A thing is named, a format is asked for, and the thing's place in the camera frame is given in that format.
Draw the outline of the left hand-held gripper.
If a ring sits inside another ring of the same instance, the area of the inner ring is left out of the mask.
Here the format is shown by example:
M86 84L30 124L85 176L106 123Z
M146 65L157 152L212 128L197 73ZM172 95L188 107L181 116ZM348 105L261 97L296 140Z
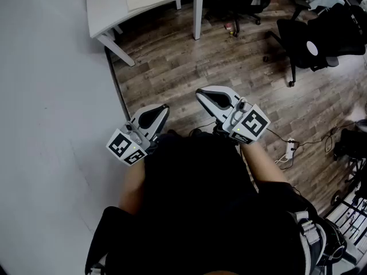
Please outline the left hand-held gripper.
M157 133L161 132L168 116L166 104L151 104L138 109L131 122L127 121L121 129L115 130L106 148L119 161L132 166L156 149Z

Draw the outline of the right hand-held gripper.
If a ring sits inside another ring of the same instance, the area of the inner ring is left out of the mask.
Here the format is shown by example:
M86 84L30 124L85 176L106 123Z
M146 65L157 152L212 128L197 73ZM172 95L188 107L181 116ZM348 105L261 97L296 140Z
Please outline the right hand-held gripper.
M257 141L270 124L268 117L256 104L251 105L229 87L200 88L197 89L196 98L211 116L223 123L216 124L213 133L240 144Z

